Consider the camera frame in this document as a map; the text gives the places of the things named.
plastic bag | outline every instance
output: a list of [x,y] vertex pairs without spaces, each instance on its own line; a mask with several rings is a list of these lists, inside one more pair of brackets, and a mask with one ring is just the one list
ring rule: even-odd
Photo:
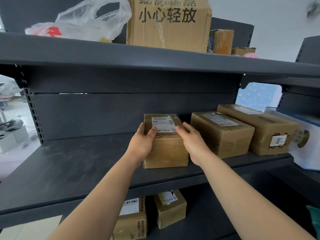
[[[108,3],[119,3],[119,9],[97,17],[97,11]],[[38,23],[27,28],[27,35],[111,42],[131,18],[128,0],[84,0],[59,13],[54,23]]]

teal object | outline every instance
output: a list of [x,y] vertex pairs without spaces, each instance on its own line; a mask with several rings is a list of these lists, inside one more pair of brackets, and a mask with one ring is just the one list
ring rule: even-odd
[[313,206],[306,206],[311,214],[312,225],[317,233],[317,239],[320,240],[320,209]]

finger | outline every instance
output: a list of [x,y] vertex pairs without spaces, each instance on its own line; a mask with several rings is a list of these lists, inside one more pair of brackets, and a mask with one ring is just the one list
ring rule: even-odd
[[191,125],[189,125],[187,122],[183,122],[184,127],[186,127],[186,129],[190,132],[190,133],[194,133],[197,132],[197,130],[195,128],[193,128]]
[[142,122],[137,130],[137,133],[143,135],[144,133],[144,122]]
[[186,137],[189,134],[185,129],[183,129],[182,127],[180,127],[178,125],[176,126],[176,131],[182,137],[183,140],[186,139]]
[[147,136],[153,139],[156,136],[156,134],[157,134],[157,127],[152,127],[152,129],[149,130]]

brown cardboard box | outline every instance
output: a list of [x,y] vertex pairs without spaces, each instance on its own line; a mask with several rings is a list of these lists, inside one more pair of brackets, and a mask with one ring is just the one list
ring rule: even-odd
[[111,236],[111,240],[135,240],[147,237],[147,215],[145,198],[138,198],[138,203],[138,213],[121,215],[118,217],[113,230],[113,234]]
[[212,10],[208,0],[129,0],[130,45],[206,52]]
[[179,190],[155,194],[153,198],[158,209],[159,229],[186,218],[187,202]]
[[237,104],[219,105],[218,112],[255,127],[250,150],[259,156],[288,152],[298,123]]
[[213,53],[231,55],[234,30],[217,29],[210,31],[213,40]]
[[252,47],[238,47],[238,48],[233,48],[231,50],[231,55],[238,55],[238,56],[243,56],[246,53],[255,53],[256,48]]
[[153,140],[150,154],[144,159],[144,168],[185,167],[189,154],[181,136],[175,130],[182,125],[176,114],[145,114],[145,134],[155,125],[158,132]]
[[219,158],[246,154],[254,127],[219,112],[192,113],[191,125]]

red print on bag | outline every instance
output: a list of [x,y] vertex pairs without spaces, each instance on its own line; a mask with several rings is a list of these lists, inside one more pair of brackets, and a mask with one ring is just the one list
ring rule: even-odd
[[62,35],[59,28],[54,27],[54,26],[49,27],[47,29],[47,34],[50,35],[51,37],[55,37],[56,35],[58,35],[58,36]]

